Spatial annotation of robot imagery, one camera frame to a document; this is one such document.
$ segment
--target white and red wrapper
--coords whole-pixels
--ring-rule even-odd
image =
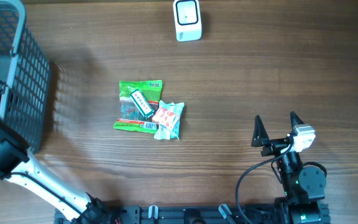
[[[152,117],[152,121],[158,125],[165,126],[167,129],[172,131],[179,121],[179,116],[165,108],[160,107]]]

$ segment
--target gray plastic basket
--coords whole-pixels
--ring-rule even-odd
[[[19,0],[0,0],[0,119],[38,152],[51,72],[25,20]]]

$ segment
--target wood grain surface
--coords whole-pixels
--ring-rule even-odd
[[[21,0],[24,4],[53,4],[53,3],[97,3],[97,2],[173,2],[173,0]]]
[[[333,223],[358,223],[358,1],[208,1],[203,37],[175,39],[171,2],[28,5],[53,67],[37,157],[75,187],[125,205],[234,205],[239,176],[266,160],[250,146],[255,115],[271,138],[290,111],[316,130],[304,162],[328,170]],[[181,140],[112,128],[119,80],[163,80],[185,102]],[[283,196],[269,166],[241,202]],[[0,223],[51,223],[54,209],[0,182]]]

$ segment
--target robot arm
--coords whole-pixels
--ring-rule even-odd
[[[18,184],[59,209],[67,220],[78,218],[91,199],[86,192],[74,189],[43,166],[31,153],[29,161],[21,162],[6,180]]]
[[[28,148],[21,136],[0,122],[0,179],[32,191],[73,223],[102,223],[112,217],[100,200],[59,179]]]
[[[251,146],[262,147],[262,157],[274,156],[268,162],[272,163],[285,194],[285,198],[276,199],[276,204],[285,207],[290,214],[282,215],[285,217],[282,223],[320,223],[323,214],[318,201],[325,198],[327,170],[317,162],[302,163],[300,153],[311,146],[316,137],[315,131],[295,112],[291,112],[290,118],[291,133],[286,138],[269,139],[261,118],[256,116]],[[274,162],[280,176],[273,167]]]

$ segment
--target snack bag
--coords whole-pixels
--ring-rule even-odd
[[[121,117],[114,123],[115,129],[156,133],[157,125],[151,118],[144,118],[131,98],[131,93],[139,90],[154,111],[158,110],[162,91],[162,80],[143,82],[119,82],[119,107]]]
[[[172,131],[166,128],[164,125],[159,125],[158,130],[154,135],[155,139],[179,139],[179,127],[180,127],[180,115],[185,107],[185,103],[169,103],[166,104],[162,100],[160,100],[160,107],[165,108],[166,110],[172,112],[173,114],[179,116],[179,120],[176,122],[175,126],[173,127]]]

